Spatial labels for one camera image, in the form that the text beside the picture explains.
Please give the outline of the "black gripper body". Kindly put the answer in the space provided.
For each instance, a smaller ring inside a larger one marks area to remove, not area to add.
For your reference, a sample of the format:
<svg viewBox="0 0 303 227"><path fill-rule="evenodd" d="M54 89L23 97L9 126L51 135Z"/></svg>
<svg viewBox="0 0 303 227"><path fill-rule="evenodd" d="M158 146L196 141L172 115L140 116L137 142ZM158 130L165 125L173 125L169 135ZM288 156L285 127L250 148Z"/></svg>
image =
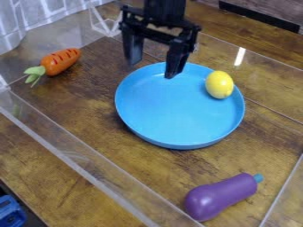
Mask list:
<svg viewBox="0 0 303 227"><path fill-rule="evenodd" d="M184 4L145 4L141 8L124 4L120 10L120 30L128 28L144 39L164 44L181 39L190 44L193 51L201 27L184 17Z"/></svg>

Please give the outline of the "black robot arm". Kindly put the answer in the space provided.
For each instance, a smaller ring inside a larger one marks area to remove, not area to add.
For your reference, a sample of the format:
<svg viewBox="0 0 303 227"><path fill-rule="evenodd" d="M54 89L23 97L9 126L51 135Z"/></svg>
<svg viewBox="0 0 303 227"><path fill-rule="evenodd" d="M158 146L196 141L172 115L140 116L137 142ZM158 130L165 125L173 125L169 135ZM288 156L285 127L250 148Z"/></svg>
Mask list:
<svg viewBox="0 0 303 227"><path fill-rule="evenodd" d="M194 50L201 27L184 18L185 0L144 0L141 8L120 7L124 57L129 65L141 61L144 40L166 44L164 77L172 79Z"/></svg>

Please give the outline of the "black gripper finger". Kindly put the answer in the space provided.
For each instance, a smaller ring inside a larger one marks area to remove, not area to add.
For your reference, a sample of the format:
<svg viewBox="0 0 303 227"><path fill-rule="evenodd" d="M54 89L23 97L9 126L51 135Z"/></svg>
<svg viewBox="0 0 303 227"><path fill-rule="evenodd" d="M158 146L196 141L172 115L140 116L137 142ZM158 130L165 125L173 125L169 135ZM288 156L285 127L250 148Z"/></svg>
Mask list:
<svg viewBox="0 0 303 227"><path fill-rule="evenodd" d="M192 52L190 44L181 39L173 39L165 58L164 77L172 79L181 71Z"/></svg>
<svg viewBox="0 0 303 227"><path fill-rule="evenodd" d="M141 61L144 37L133 30L121 30L124 57L129 65L136 65Z"/></svg>

